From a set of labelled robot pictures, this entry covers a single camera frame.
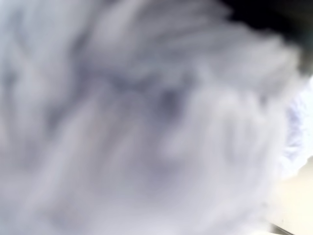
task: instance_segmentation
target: blurry fur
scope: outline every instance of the blurry fur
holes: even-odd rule
[[[296,49],[213,0],[0,2],[4,235],[264,222]]]
[[[299,64],[304,74],[313,73],[313,1],[221,0],[232,9],[229,18],[263,31],[281,34],[302,48]]]

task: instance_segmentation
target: beige surface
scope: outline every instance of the beige surface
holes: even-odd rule
[[[271,234],[271,233],[266,233],[266,232],[256,232],[252,235],[275,235],[275,234]]]
[[[295,235],[313,235],[313,159],[279,186],[280,211],[272,219]]]

